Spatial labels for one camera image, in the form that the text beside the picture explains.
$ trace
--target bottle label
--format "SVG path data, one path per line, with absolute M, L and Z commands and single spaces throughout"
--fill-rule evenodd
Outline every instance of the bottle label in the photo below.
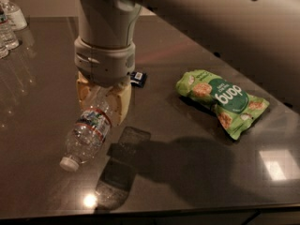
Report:
M 6 23 L 8 21 L 7 16 L 4 12 L 0 12 L 0 23 Z
M 84 124 L 95 131 L 99 138 L 104 142 L 112 123 L 108 116 L 99 109 L 85 110 L 76 124 Z
M 27 26 L 26 19 L 21 10 L 7 14 L 7 18 L 12 30 L 20 30 Z

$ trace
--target dark table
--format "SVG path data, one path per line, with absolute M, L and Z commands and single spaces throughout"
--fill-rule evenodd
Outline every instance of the dark table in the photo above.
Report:
M 144 88 L 133 87 L 125 122 L 92 161 L 75 173 L 63 171 L 65 138 L 81 113 L 73 62 L 78 24 L 74 18 L 29 22 L 17 33 L 22 45 L 0 60 L 0 218 L 298 206 L 299 114 L 156 16 L 136 25 L 136 70 L 148 79 Z M 182 74 L 197 68 L 270 101 L 239 141 L 226 136 L 213 114 L 175 92 Z M 133 174 L 127 199 L 98 211 L 84 199 L 113 166 L 113 148 L 127 127 L 151 138 L 135 146 L 130 161 L 123 154 Z

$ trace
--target chip bag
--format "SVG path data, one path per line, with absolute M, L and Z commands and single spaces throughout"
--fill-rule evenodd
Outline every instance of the chip bag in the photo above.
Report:
M 176 91 L 213 111 L 234 140 L 269 106 L 264 98 L 249 95 L 239 86 L 205 70 L 186 72 L 177 82 Z

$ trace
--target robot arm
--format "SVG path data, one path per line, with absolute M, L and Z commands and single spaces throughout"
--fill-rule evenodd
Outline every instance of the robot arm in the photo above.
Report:
M 137 4 L 140 4 L 220 56 L 282 102 L 292 104 L 297 112 L 300 111 L 296 87 L 300 78 L 299 0 L 102 1 L 90 0 L 89 7 L 80 7 L 82 39 L 77 40 L 76 64 L 89 81 L 100 85 L 119 83 L 133 70 L 132 34 L 141 10 Z M 105 22 L 103 25 L 96 13 L 102 10 L 112 15 L 107 8 L 119 9 L 114 15 L 119 14 L 121 18 L 127 14 L 127 22 L 112 19 L 112 23 Z M 124 39 L 119 40 L 123 36 L 113 39 L 115 31 L 118 36 L 125 34 L 122 29 L 127 31 Z M 83 51 L 82 47 L 88 46 L 93 49 Z M 102 56 L 110 52 L 112 56 Z M 103 61 L 108 62 L 108 67 L 103 66 Z

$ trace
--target clear plastic bottle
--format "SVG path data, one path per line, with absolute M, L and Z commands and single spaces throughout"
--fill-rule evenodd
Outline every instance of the clear plastic bottle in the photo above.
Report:
M 4 10 L 0 7 L 0 38 L 4 41 L 8 50 L 19 46 L 19 40 L 12 31 Z
M 4 41 L 0 38 L 0 59 L 8 55 L 8 49 Z
M 0 3 L 13 31 L 22 30 L 27 26 L 27 21 L 18 5 L 9 0 L 0 0 Z
M 80 164 L 94 158 L 110 132 L 113 111 L 106 100 L 107 89 L 100 88 L 89 109 L 83 111 L 66 139 L 66 154 L 60 166 L 76 172 Z

